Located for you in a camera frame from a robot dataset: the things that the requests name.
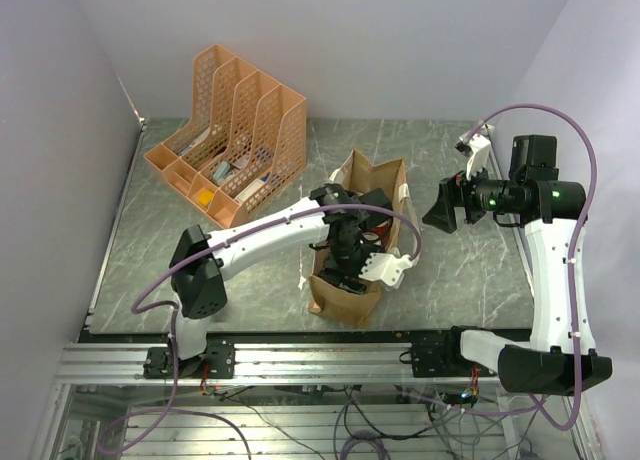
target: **orange plastic organizer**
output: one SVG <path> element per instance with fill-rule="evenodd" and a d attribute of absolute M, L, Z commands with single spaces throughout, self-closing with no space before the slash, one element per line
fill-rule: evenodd
<path fill-rule="evenodd" d="M 235 227 L 304 169 L 306 118 L 302 95 L 214 45 L 193 61 L 189 123 L 145 158 L 191 205 Z"/>

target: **marble tabletop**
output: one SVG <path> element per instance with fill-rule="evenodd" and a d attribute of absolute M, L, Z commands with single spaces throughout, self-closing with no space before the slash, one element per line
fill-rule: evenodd
<path fill-rule="evenodd" d="M 168 267 L 182 231 L 196 223 L 214 228 L 152 173 L 143 155 L 186 124 L 184 119 L 150 119 L 98 285 L 92 333 L 160 333 L 169 328 L 168 309 L 134 316 L 131 304 L 144 287 Z M 375 163 L 405 157 L 411 197 L 419 216 L 433 204 L 438 182 L 465 164 L 453 147 L 471 122 L 309 119 L 306 170 L 259 216 L 296 202 L 357 147 Z M 422 225 L 419 264 L 407 272 L 399 290 L 385 293 L 371 316 L 371 330 L 447 329 L 453 325 L 530 328 L 533 299 L 515 232 L 490 217 L 474 226 L 459 218 L 447 235 Z M 411 238 L 403 232 L 400 247 Z M 216 314 L 211 331 L 345 331 L 353 327 L 307 312 L 307 282 L 313 252 L 299 248 L 267 259 L 227 282 L 227 306 Z M 165 282 L 150 301 L 171 298 Z"/>

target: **gray wall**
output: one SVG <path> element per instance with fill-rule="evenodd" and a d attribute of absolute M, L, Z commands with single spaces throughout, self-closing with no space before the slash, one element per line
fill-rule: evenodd
<path fill-rule="evenodd" d="M 587 223 L 585 283 L 598 351 L 614 361 L 614 376 L 589 392 L 611 459 L 637 458 L 640 400 L 640 10 L 638 0 L 569 0 L 514 102 L 553 105 L 590 135 L 599 167 Z M 588 184 L 588 161 L 578 136 L 542 113 L 511 113 L 498 122 L 495 142 L 508 169 L 511 138 L 558 136 L 561 178 Z"/>
<path fill-rule="evenodd" d="M 80 0 L 144 117 L 189 116 L 222 43 L 310 114 L 469 120 L 508 101 L 566 0 Z"/>
<path fill-rule="evenodd" d="M 139 129 L 77 0 L 0 0 L 0 445 L 26 458 Z"/>

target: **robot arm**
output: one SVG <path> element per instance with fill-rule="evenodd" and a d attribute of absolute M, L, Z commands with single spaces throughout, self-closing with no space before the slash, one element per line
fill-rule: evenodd
<path fill-rule="evenodd" d="M 296 215 L 318 207 L 349 204 L 362 205 L 362 209 Z M 290 248 L 326 243 L 321 248 L 328 248 L 329 255 L 320 275 L 339 288 L 364 291 L 366 287 L 361 280 L 381 281 L 388 288 L 398 288 L 404 270 L 415 262 L 408 256 L 397 258 L 385 253 L 380 242 L 363 241 L 364 232 L 391 220 L 386 214 L 368 212 L 367 206 L 391 209 L 391 201 L 380 189 L 357 196 L 339 184 L 327 184 L 278 213 L 240 227 L 207 234 L 197 225 L 185 230 L 171 266 L 204 249 L 221 246 L 179 270 L 171 279 L 180 304 L 176 323 L 179 358 L 187 360 L 205 350 L 210 318 L 227 303 L 225 281 Z M 232 237 L 249 231 L 255 233 L 230 242 Z M 400 273 L 386 275 L 389 268 Z"/>
<path fill-rule="evenodd" d="M 468 149 L 461 144 L 456 148 L 473 157 L 477 137 L 469 141 Z M 460 337 L 460 355 L 497 372 L 502 385 L 512 392 L 569 395 L 573 391 L 572 338 L 576 334 L 571 328 L 568 262 L 575 264 L 576 271 L 584 388 L 612 373 L 611 360 L 596 355 L 587 318 L 582 276 L 584 228 L 575 258 L 568 258 L 567 253 L 585 192 L 578 183 L 558 181 L 555 155 L 555 137 L 516 137 L 509 180 L 490 180 L 484 165 L 479 168 L 476 162 L 473 170 L 440 182 L 436 204 L 423 217 L 424 223 L 453 233 L 457 228 L 454 207 L 464 207 L 468 224 L 487 212 L 499 225 L 498 215 L 518 215 L 519 221 L 509 226 L 524 229 L 531 252 L 535 307 L 530 341 L 516 343 L 478 329 L 465 330 Z"/>

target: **wall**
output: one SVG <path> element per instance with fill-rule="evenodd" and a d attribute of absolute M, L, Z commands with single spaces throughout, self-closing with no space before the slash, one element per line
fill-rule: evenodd
<path fill-rule="evenodd" d="M 26 458 L 139 124 L 77 0 L 0 0 L 0 445 Z"/>
<path fill-rule="evenodd" d="M 640 400 L 640 10 L 637 0 L 569 0 L 520 84 L 513 102 L 555 106 L 590 135 L 599 167 L 587 223 L 585 283 L 598 352 L 614 376 L 589 392 L 608 458 L 637 457 Z M 561 178 L 588 184 L 588 161 L 570 127 L 542 113 L 510 113 L 498 122 L 500 164 L 508 170 L 511 138 L 554 134 Z"/>
<path fill-rule="evenodd" d="M 508 101 L 566 0 L 80 0 L 144 117 L 189 116 L 222 43 L 312 116 L 475 119 Z"/>

